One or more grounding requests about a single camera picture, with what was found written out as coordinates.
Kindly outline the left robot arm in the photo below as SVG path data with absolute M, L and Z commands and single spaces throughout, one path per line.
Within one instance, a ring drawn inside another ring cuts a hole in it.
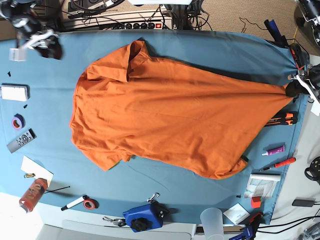
M 318 0 L 297 0 L 297 8 L 300 14 L 295 19 L 298 29 L 305 36 L 314 40 L 317 46 L 320 45 L 320 2 Z M 313 100 L 311 112 L 316 116 L 320 115 L 320 65 L 308 65 L 306 70 L 301 70 L 295 80 L 305 89 Z

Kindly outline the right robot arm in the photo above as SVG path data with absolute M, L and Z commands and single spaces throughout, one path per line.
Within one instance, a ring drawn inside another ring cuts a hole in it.
M 44 58 L 60 60 L 63 49 L 59 43 L 59 34 L 42 22 L 54 21 L 62 11 L 64 1 L 59 7 L 46 16 L 37 16 L 34 7 L 39 6 L 40 0 L 2 0 L 0 16 L 10 22 L 16 30 L 16 47 L 9 50 L 11 61 L 24 61 L 28 49 L 36 50 Z

